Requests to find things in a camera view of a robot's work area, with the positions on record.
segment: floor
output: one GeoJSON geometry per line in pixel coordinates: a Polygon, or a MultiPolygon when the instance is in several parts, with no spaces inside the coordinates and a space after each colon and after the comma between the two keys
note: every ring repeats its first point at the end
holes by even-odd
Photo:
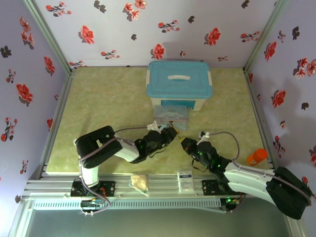
{"type": "MultiPolygon", "coordinates": [[[[78,172],[78,155],[73,140],[111,125],[114,130],[144,126],[153,122],[153,108],[146,94],[147,68],[78,68],[65,106],[57,137],[50,156],[47,172],[78,172]]],[[[212,68],[213,95],[200,111],[189,111],[188,130],[180,137],[198,138],[200,131],[233,133],[240,143],[241,164],[256,149],[261,148],[257,122],[241,68],[212,68]]],[[[124,131],[122,138],[136,140],[147,131],[124,131]]],[[[217,152],[225,158],[234,158],[237,146],[229,135],[210,138],[217,152]]],[[[182,149],[179,138],[165,152],[139,164],[130,164],[112,157],[100,165],[99,173],[172,174],[192,169],[192,158],[182,149]]],[[[268,168],[266,162],[258,165],[268,168]]]]}

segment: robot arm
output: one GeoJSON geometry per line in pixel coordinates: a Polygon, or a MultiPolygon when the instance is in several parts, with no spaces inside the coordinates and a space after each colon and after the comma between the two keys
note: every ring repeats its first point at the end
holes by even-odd
{"type": "Polygon", "coordinates": [[[187,154],[218,178],[221,189],[267,200],[293,219],[302,217],[313,195],[306,184],[284,167],[262,170],[226,159],[217,154],[208,137],[208,133],[202,132],[199,142],[182,138],[181,145],[187,154]]]}
{"type": "Polygon", "coordinates": [[[102,127],[75,140],[85,184],[91,188],[99,183],[99,165],[110,157],[121,157],[133,164],[142,162],[147,156],[166,147],[178,134],[173,127],[160,131],[156,122],[148,125],[147,129],[151,131],[135,142],[119,138],[111,126],[102,127]]]}

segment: floral wallpaper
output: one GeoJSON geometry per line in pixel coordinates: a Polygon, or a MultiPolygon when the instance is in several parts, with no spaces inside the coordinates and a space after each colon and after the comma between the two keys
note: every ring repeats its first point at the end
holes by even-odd
{"type": "MultiPolygon", "coordinates": [[[[314,4],[289,1],[249,70],[249,82],[278,163],[316,193],[314,4]]],[[[315,218],[316,198],[302,217],[306,236],[315,236],[315,218]]]]}
{"type": "Polygon", "coordinates": [[[40,164],[66,73],[20,0],[0,9],[0,236],[40,164]]]}
{"type": "Polygon", "coordinates": [[[276,0],[35,2],[71,67],[146,66],[153,60],[243,67],[276,0]]]}

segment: small packet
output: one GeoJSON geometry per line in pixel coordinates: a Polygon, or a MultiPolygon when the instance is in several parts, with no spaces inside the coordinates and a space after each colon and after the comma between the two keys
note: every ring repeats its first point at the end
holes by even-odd
{"type": "Polygon", "coordinates": [[[130,176],[129,185],[142,193],[143,195],[148,196],[148,178],[145,174],[132,174],[130,176]]]}
{"type": "Polygon", "coordinates": [[[194,192],[192,171],[179,171],[178,183],[180,193],[194,192]]]}

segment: orange bottle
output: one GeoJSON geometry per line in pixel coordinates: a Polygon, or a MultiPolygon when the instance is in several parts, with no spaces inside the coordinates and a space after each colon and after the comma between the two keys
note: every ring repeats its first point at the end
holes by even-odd
{"type": "Polygon", "coordinates": [[[253,154],[248,156],[247,161],[250,165],[255,166],[268,157],[268,153],[265,149],[259,148],[253,154]]]}

